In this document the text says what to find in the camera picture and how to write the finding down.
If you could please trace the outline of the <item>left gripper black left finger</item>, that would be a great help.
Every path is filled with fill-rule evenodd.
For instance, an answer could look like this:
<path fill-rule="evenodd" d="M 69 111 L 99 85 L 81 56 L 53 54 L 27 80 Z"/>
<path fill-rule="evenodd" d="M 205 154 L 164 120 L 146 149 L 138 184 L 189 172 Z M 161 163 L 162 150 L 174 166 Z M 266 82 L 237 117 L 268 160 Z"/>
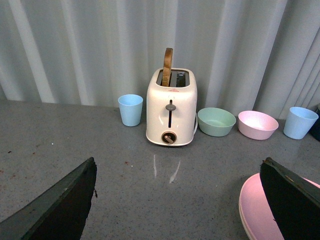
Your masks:
<path fill-rule="evenodd" d="M 95 192 L 93 157 L 0 223 L 2 240 L 79 240 Z"/>

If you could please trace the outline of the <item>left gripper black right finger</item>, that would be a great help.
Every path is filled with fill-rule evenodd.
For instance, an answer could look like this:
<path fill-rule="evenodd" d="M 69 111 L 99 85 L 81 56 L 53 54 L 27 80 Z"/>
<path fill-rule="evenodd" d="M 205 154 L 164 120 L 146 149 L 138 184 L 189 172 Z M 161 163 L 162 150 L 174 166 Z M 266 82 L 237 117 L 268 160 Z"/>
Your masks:
<path fill-rule="evenodd" d="M 266 158 L 259 177 L 268 205 L 285 240 L 320 238 L 320 188 Z"/>

